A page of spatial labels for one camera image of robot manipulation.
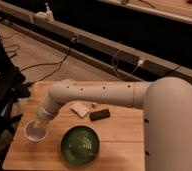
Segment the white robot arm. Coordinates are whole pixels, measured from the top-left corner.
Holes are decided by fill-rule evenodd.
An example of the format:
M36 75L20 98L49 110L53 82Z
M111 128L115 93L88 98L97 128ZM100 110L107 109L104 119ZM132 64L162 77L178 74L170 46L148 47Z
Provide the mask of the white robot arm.
M192 171L192 85L176 77L154 82L53 84L39 103L37 118L51 121L71 101L141 109L146 120L146 171Z

